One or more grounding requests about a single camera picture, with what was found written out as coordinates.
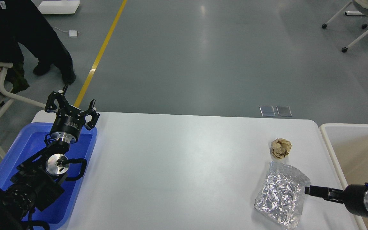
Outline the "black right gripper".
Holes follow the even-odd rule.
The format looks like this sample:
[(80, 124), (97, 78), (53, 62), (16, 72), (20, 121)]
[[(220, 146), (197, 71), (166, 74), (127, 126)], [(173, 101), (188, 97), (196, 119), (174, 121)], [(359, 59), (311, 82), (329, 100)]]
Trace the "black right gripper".
[(330, 202), (344, 203), (347, 210), (353, 215), (368, 218), (368, 182), (365, 182), (363, 185), (349, 185), (344, 191), (310, 185), (305, 187), (305, 194)]

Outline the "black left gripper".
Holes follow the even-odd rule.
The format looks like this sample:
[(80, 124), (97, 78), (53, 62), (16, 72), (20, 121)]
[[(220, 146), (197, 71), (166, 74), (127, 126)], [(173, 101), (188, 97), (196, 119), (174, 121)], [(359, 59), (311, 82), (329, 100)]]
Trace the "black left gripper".
[(83, 126), (87, 130), (93, 129), (100, 117), (95, 108), (96, 100), (93, 99), (86, 111), (72, 109), (65, 98), (69, 85), (65, 85), (58, 92), (51, 92), (47, 98), (45, 112), (56, 113), (56, 119), (50, 131), (50, 137), (67, 143), (76, 143), (79, 140)]

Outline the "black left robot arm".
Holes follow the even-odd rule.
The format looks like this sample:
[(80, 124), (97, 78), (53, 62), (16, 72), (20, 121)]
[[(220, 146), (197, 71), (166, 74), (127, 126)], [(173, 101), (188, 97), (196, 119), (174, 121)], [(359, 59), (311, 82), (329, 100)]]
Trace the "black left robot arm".
[(86, 111), (69, 104), (65, 86), (51, 92), (45, 112), (55, 113), (45, 147), (17, 166), (6, 190), (0, 188), (0, 230), (49, 230), (46, 221), (32, 219), (35, 210), (44, 211), (65, 192), (62, 183), (81, 179), (88, 166), (85, 158), (68, 158), (66, 153), (79, 141), (83, 127), (93, 129), (100, 117), (92, 100)]

